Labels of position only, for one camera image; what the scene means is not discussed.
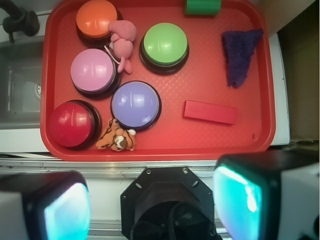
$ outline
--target red button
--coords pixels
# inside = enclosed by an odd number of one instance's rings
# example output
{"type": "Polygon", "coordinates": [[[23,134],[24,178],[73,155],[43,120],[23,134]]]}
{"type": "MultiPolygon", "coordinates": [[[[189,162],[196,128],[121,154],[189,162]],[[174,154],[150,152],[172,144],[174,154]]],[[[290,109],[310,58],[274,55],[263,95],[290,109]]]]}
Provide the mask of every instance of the red button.
{"type": "Polygon", "coordinates": [[[49,133],[58,144],[72,148],[85,142],[93,130],[89,112],[80,104],[65,102],[52,113],[49,133]]]}

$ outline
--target red block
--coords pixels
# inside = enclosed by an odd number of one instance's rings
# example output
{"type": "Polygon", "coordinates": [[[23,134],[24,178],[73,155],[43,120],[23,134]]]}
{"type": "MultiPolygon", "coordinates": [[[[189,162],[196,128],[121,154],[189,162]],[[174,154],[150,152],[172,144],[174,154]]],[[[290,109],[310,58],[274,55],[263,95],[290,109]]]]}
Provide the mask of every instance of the red block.
{"type": "Polygon", "coordinates": [[[236,124],[238,109],[231,106],[186,100],[183,117],[225,124],[236,124]]]}

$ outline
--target tray rim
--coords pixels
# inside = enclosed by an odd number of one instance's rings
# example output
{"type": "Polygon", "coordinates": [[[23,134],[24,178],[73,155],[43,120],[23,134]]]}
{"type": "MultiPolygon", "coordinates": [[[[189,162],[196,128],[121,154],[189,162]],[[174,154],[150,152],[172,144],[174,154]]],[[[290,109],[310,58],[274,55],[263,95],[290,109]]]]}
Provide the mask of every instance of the tray rim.
{"type": "MultiPolygon", "coordinates": [[[[276,117],[275,117],[275,98],[274,98],[274,89],[273,89],[273,76],[272,76],[272,69],[271,69],[271,56],[270,56],[270,49],[269,49],[269,39],[267,34],[267,26],[265,23],[262,14],[259,13],[256,6],[254,6],[251,2],[247,0],[222,0],[221,8],[228,8],[230,4],[236,5],[245,5],[247,11],[253,11],[255,13],[255,18],[258,19],[259,27],[264,30],[264,35],[260,40],[263,45],[261,47],[263,54],[265,55],[265,59],[263,59],[263,67],[266,69],[266,79],[268,81],[265,83],[267,85],[267,91],[264,89],[263,95],[268,97],[260,97],[260,99],[267,101],[268,109],[261,108],[261,121],[265,121],[269,123],[269,131],[267,132],[264,139],[259,137],[257,141],[253,144],[248,146],[240,146],[240,147],[214,147],[214,148],[172,148],[170,149],[170,154],[154,154],[154,151],[160,151],[160,149],[136,149],[134,152],[125,152],[122,151],[120,154],[109,154],[112,153],[110,151],[105,151],[104,155],[92,155],[88,154],[84,151],[74,151],[73,154],[65,154],[62,151],[55,149],[52,144],[50,143],[47,132],[46,132],[46,117],[49,117],[50,111],[47,108],[47,79],[48,79],[48,70],[49,70],[49,59],[51,56],[50,51],[50,42],[52,42],[55,38],[53,37],[53,31],[50,29],[54,21],[57,17],[59,17],[61,12],[64,8],[73,3],[79,2],[87,2],[88,0],[64,0],[58,4],[58,6],[51,12],[48,17],[45,29],[45,36],[44,36],[44,46],[43,46],[43,62],[42,62],[42,97],[41,97],[41,111],[40,111],[40,133],[41,138],[47,147],[47,149],[57,158],[60,158],[64,161],[72,161],[72,162],[136,162],[136,161],[202,161],[202,160],[216,160],[222,154],[232,154],[232,153],[247,153],[247,152],[262,152],[265,151],[271,144],[273,137],[276,131],[276,117]]],[[[172,1],[171,4],[181,4],[181,0],[172,1]]]]}

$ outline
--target red tray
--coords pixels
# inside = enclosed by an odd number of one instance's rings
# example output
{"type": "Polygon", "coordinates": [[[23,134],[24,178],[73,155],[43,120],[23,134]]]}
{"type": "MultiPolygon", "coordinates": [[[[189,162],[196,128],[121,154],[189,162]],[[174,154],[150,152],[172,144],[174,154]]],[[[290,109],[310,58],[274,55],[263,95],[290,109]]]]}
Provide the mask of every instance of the red tray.
{"type": "Polygon", "coordinates": [[[41,136],[56,157],[66,161],[173,161],[215,160],[222,154],[266,150],[275,134],[275,106],[268,34],[262,15],[246,0],[222,0],[217,16],[184,15],[184,0],[111,0],[123,18],[137,28],[133,73],[123,73],[122,83],[133,80],[151,84],[162,100],[158,122],[138,132],[134,151],[69,150],[53,141],[48,121],[53,110],[69,100],[94,105],[103,121],[111,118],[111,98],[91,100],[73,86],[70,67],[87,47],[76,31],[77,10],[87,0],[65,0],[50,14],[45,31],[41,98],[41,136]],[[170,22],[185,32],[190,54],[185,66],[173,75],[148,71],[139,56],[139,43],[154,24],[170,22]],[[264,29],[244,84],[227,86],[227,64],[222,45],[225,31],[264,29]],[[185,100],[235,107],[235,125],[183,118],[185,100]]]}

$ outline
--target stuffed animal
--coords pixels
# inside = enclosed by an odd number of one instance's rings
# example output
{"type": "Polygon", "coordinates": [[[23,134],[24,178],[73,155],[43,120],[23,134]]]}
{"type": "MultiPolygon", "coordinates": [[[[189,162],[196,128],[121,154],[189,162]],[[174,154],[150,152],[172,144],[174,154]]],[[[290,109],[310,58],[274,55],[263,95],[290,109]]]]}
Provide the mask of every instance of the stuffed animal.
{"type": "Polygon", "coordinates": [[[128,20],[111,21],[108,28],[111,31],[111,43],[109,47],[113,50],[115,57],[120,60],[120,62],[116,61],[119,64],[117,71],[121,73],[125,70],[128,74],[131,74],[132,66],[128,58],[134,49],[132,42],[136,39],[137,29],[128,20]]]}
{"type": "Polygon", "coordinates": [[[136,131],[133,129],[124,130],[120,127],[117,119],[109,120],[108,127],[104,134],[96,142],[97,149],[111,148],[114,151],[122,151],[124,149],[133,151],[136,146],[136,131]]]}

